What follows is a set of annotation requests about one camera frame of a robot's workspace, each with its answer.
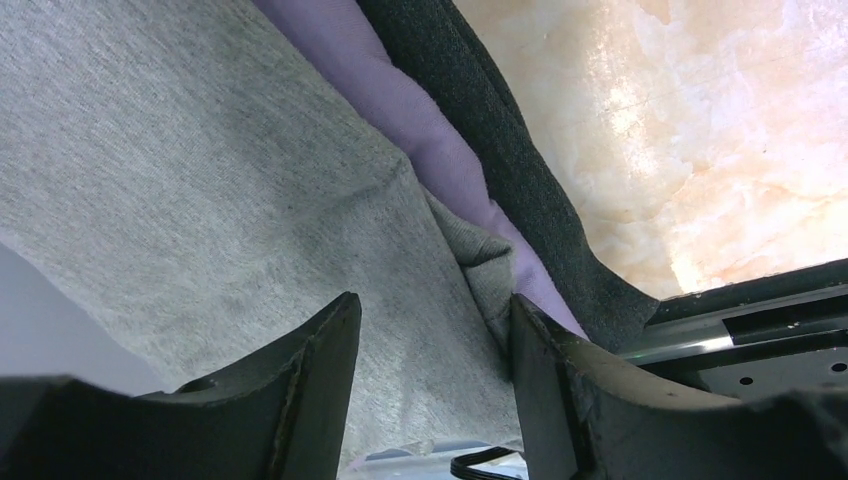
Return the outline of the black garment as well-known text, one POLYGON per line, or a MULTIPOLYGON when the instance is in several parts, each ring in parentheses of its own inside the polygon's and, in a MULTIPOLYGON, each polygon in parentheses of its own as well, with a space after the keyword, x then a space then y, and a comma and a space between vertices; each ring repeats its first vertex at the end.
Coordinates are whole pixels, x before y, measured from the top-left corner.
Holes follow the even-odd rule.
POLYGON ((594 255, 503 75, 454 3, 372 0, 359 6, 392 63, 431 96, 477 154, 490 196, 539 255, 589 338, 610 352, 636 339, 658 300, 594 255))

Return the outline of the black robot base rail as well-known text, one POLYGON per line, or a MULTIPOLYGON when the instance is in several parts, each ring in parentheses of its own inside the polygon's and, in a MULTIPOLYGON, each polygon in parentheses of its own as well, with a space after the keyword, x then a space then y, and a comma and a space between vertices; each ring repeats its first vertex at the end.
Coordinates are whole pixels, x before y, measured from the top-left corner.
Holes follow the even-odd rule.
POLYGON ((742 400, 847 384, 847 262, 664 300, 620 356, 742 400))

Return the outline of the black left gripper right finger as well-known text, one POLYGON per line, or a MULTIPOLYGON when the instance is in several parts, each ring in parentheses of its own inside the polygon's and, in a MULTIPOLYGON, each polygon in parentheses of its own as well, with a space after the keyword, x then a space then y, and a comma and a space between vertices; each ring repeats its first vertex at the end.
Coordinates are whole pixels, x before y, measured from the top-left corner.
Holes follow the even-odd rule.
POLYGON ((741 401, 656 376, 511 299, 510 355, 533 479, 843 479, 847 392, 741 401))

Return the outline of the grey garment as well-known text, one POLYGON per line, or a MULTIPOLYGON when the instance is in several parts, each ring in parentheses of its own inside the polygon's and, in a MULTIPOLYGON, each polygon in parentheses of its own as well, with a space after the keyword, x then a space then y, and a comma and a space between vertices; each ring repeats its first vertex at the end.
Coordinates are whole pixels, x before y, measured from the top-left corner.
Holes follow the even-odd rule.
POLYGON ((170 387, 362 302, 350 461, 517 446, 508 244, 249 1, 5 1, 1 241, 170 387))

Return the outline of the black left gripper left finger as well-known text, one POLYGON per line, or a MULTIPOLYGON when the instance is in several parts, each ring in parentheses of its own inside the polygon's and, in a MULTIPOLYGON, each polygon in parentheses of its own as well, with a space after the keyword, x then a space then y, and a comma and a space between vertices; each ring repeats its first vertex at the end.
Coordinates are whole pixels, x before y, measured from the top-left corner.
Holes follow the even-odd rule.
POLYGON ((1 382, 5 479, 333 479, 361 305, 341 294, 292 332, 173 393, 69 376, 1 382))

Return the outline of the purple garment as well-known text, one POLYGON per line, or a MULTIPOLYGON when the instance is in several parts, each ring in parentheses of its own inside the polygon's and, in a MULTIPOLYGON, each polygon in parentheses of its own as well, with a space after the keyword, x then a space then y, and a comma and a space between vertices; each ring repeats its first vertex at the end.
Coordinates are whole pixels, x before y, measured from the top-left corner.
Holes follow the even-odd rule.
POLYGON ((354 1, 259 1, 257 7, 354 109, 410 159, 418 180, 455 215, 507 240, 516 292, 584 333, 547 269, 496 202, 481 163, 435 101, 395 67, 354 1))

